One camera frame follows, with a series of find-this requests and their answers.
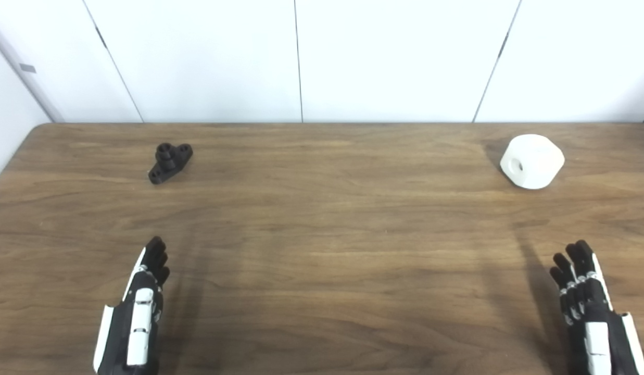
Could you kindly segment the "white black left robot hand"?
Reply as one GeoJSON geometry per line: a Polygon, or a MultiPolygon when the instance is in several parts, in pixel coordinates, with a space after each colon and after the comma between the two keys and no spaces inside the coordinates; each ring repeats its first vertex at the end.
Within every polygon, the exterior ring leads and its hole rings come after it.
{"type": "Polygon", "coordinates": [[[158,321],[170,275],[168,259],[165,242],[153,237],[132,268],[122,300],[104,306],[93,356],[96,374],[158,373],[158,321]]]}

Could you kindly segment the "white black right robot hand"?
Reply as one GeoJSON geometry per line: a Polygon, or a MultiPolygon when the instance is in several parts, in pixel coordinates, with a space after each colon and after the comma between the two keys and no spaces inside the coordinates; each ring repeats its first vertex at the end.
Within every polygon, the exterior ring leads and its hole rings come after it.
{"type": "Polygon", "coordinates": [[[619,313],[597,254],[585,240],[553,255],[549,273],[569,337],[570,374],[644,374],[644,353],[631,313],[619,313]]]}

